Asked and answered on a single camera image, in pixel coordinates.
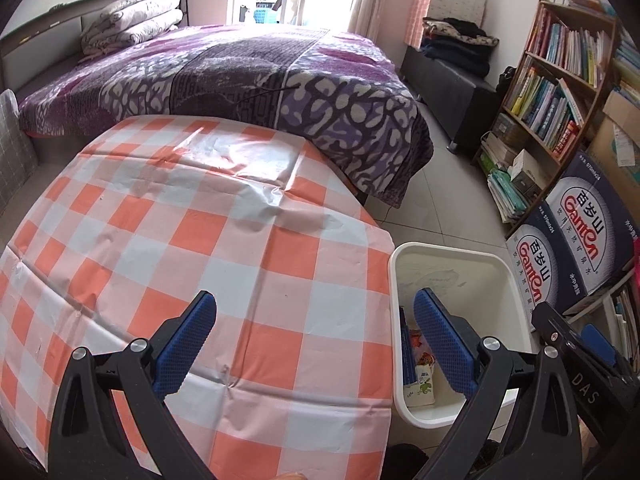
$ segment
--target trash bin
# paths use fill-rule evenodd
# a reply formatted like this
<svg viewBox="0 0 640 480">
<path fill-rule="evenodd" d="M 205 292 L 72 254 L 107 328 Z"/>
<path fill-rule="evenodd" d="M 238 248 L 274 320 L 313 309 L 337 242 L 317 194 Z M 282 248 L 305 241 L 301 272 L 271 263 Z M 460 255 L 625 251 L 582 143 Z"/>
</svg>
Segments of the trash bin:
<svg viewBox="0 0 640 480">
<path fill-rule="evenodd" d="M 509 267 L 493 254 L 409 242 L 389 259 L 389 283 L 394 345 L 394 402 L 398 413 L 413 426 L 433 429 L 450 426 L 465 403 L 454 392 L 440 368 L 433 375 L 435 403 L 408 408 L 402 393 L 402 351 L 399 307 L 410 328 L 415 323 L 415 293 L 430 287 L 454 316 L 464 317 L 481 337 L 495 336 L 510 350 L 531 352 L 529 324 Z M 517 390 L 508 390 L 502 406 L 515 402 Z"/>
</svg>

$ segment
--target blue gripper pad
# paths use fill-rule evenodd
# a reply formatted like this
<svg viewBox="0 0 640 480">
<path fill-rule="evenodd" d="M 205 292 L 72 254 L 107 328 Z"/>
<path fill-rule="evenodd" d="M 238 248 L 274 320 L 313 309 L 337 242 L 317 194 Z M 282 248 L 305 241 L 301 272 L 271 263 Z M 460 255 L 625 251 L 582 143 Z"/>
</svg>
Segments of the blue gripper pad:
<svg viewBox="0 0 640 480">
<path fill-rule="evenodd" d="M 592 324 L 585 325 L 580 337 L 589 350 L 596 354 L 607 365 L 611 367 L 616 365 L 616 349 L 611 346 L 609 341 L 607 341 L 596 327 Z"/>
<path fill-rule="evenodd" d="M 153 390 L 158 399 L 180 389 L 215 322 L 216 300 L 205 294 L 156 359 Z"/>
<path fill-rule="evenodd" d="M 424 289 L 415 295 L 414 317 L 449 385 L 470 399 L 478 389 L 473 356 Z"/>
</svg>

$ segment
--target purple bedspread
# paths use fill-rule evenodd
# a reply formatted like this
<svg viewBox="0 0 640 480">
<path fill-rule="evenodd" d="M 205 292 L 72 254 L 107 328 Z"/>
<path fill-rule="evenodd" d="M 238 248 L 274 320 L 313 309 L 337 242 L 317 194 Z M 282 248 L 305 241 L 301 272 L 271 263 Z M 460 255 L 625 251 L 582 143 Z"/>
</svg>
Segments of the purple bedspread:
<svg viewBox="0 0 640 480">
<path fill-rule="evenodd" d="M 359 190 L 393 206 L 433 155 L 414 99 L 373 43 L 288 25 L 180 28 L 80 64 L 20 104 L 20 127 L 94 138 L 143 114 L 216 116 L 303 136 Z"/>
</svg>

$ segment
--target curtain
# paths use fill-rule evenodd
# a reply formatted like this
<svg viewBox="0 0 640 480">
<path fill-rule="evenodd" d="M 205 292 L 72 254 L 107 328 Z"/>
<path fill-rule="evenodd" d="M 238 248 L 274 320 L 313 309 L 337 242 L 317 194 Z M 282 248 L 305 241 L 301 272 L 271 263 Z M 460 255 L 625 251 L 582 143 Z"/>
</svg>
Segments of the curtain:
<svg viewBox="0 0 640 480">
<path fill-rule="evenodd" d="M 384 0 L 354 0 L 347 30 L 376 41 Z"/>
</svg>

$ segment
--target folded clothes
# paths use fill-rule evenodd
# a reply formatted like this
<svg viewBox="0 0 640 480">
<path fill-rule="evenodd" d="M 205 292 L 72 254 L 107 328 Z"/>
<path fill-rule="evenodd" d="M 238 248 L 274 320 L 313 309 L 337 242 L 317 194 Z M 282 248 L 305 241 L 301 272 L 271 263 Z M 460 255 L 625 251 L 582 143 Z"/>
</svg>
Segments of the folded clothes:
<svg viewBox="0 0 640 480">
<path fill-rule="evenodd" d="M 426 57 L 430 57 L 431 59 L 443 59 L 444 61 L 449 61 L 454 65 L 463 68 L 467 72 L 471 72 L 478 77 L 485 78 L 489 73 L 490 67 L 488 61 L 478 61 L 470 59 L 468 56 L 464 54 L 460 54 L 456 50 L 451 50 L 449 47 L 439 46 L 439 45 L 427 45 L 421 49 L 422 53 Z"/>
<path fill-rule="evenodd" d="M 459 52 L 463 56 L 467 56 L 472 61 L 489 61 L 491 53 L 494 50 L 493 47 L 487 45 L 471 45 L 463 43 L 455 38 L 448 38 L 447 36 L 433 36 L 431 38 L 424 38 L 420 46 L 424 49 L 427 46 L 441 46 Z"/>
<path fill-rule="evenodd" d="M 454 27 L 450 23 L 447 23 L 446 21 L 430 20 L 429 18 L 424 18 L 422 20 L 422 26 L 424 27 L 424 30 L 432 36 L 448 36 L 450 38 L 455 38 L 456 40 L 462 41 L 463 43 L 467 43 L 467 44 L 485 45 L 485 46 L 494 47 L 499 42 L 498 38 L 494 38 L 493 36 L 471 37 L 465 34 L 461 34 L 456 29 L 456 27 Z"/>
<path fill-rule="evenodd" d="M 449 25 L 454 27 L 463 36 L 469 36 L 470 38 L 482 36 L 486 38 L 486 32 L 473 22 L 466 22 L 465 20 L 459 20 L 457 18 L 445 18 L 442 21 L 449 23 Z"/>
</svg>

